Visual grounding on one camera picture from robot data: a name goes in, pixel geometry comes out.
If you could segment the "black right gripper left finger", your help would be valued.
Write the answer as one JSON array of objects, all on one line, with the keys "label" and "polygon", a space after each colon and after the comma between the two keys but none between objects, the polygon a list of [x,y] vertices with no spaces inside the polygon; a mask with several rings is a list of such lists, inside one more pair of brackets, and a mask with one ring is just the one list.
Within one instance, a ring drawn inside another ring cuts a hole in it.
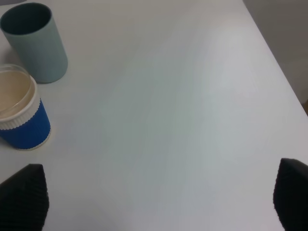
[{"label": "black right gripper left finger", "polygon": [[49,210],[42,164],[29,164],[0,184],[0,229],[41,231]]}]

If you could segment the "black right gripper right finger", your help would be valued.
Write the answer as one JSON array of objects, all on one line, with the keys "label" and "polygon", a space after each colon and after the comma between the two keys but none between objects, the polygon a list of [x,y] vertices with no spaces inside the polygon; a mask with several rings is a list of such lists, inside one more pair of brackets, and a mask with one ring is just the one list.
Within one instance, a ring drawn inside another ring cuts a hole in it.
[{"label": "black right gripper right finger", "polygon": [[286,231],[308,229],[308,166],[282,158],[273,192],[274,209]]}]

